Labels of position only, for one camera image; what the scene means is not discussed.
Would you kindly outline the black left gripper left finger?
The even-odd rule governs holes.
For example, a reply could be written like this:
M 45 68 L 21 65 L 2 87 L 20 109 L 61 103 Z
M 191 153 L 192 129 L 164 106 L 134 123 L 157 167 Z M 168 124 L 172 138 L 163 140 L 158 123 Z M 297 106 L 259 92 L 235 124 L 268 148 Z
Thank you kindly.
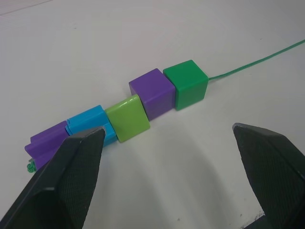
M 2 229 L 81 229 L 95 191 L 105 130 L 69 136 L 0 221 Z

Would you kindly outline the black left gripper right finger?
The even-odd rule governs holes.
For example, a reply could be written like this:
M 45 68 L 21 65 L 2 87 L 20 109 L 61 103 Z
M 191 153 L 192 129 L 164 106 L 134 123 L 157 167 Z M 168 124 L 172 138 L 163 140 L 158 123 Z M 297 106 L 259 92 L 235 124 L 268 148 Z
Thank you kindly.
M 264 214 L 248 229 L 305 227 L 305 156 L 277 132 L 235 123 L 233 132 L 250 186 Z

